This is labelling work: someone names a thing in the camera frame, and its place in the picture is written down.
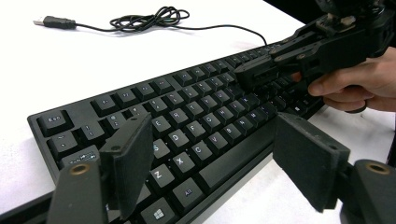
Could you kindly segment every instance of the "usb connector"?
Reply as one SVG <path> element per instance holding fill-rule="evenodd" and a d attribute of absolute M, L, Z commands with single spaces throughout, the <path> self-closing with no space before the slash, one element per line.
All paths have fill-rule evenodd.
<path fill-rule="evenodd" d="M 76 29 L 76 22 L 69 19 L 62 19 L 56 17 L 41 17 L 40 19 L 33 21 L 35 25 L 42 25 L 49 28 L 58 28 L 64 30 Z"/>

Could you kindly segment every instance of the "black cable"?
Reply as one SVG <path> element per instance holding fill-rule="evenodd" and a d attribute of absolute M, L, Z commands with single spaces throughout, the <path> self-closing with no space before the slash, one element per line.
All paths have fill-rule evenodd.
<path fill-rule="evenodd" d="M 148 16 L 138 16 L 138 15 L 128 15 L 123 16 L 120 18 L 116 18 L 110 21 L 110 25 L 112 25 L 113 29 L 101 29 L 94 26 L 76 23 L 75 21 L 68 20 L 68 19 L 61 19 L 56 17 L 47 16 L 44 20 L 34 21 L 36 25 L 44 25 L 50 28 L 59 28 L 59 29 L 76 29 L 77 26 L 96 30 L 99 32 L 124 32 L 124 33 L 140 33 L 146 31 L 147 29 L 153 26 L 159 27 L 171 27 L 181 30 L 208 30 L 220 27 L 232 27 L 238 28 L 244 31 L 248 31 L 253 33 L 254 35 L 258 35 L 262 41 L 264 41 L 264 45 L 267 45 L 265 38 L 257 32 L 249 30 L 248 28 L 237 26 L 237 25 L 230 25 L 230 24 L 222 24 L 222 25 L 214 25 L 214 26 L 207 26 L 207 27 L 183 27 L 178 26 L 178 24 L 182 21 L 187 19 L 190 16 L 190 13 L 184 9 L 176 9 L 174 7 L 161 7 L 155 15 L 148 15 Z"/>

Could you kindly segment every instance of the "white surface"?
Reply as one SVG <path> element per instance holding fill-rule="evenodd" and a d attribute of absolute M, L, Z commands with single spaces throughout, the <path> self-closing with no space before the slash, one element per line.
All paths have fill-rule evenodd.
<path fill-rule="evenodd" d="M 32 23 L 51 15 L 107 28 L 113 18 L 153 14 L 162 6 L 187 9 L 191 17 L 183 26 L 235 24 L 259 32 L 268 43 L 302 26 L 260 0 L 1 1 L 0 214 L 54 189 L 29 115 L 262 45 L 257 36 L 233 28 L 126 36 Z M 326 109 L 311 120 L 350 147 L 353 160 L 385 160 L 393 114 L 365 111 L 361 117 Z M 339 222 L 337 211 L 316 213 L 275 162 L 257 172 L 206 223 Z"/>

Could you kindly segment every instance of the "black keyboard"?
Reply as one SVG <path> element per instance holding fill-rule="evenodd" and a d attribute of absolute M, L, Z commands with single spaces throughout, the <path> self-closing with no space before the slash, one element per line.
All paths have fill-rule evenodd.
<path fill-rule="evenodd" d="M 233 70 L 275 45 L 247 50 L 28 118 L 54 181 L 98 150 L 125 120 L 151 113 L 154 162 L 131 223 L 186 223 L 272 152 L 278 111 L 308 119 L 323 105 L 278 77 L 244 91 Z"/>

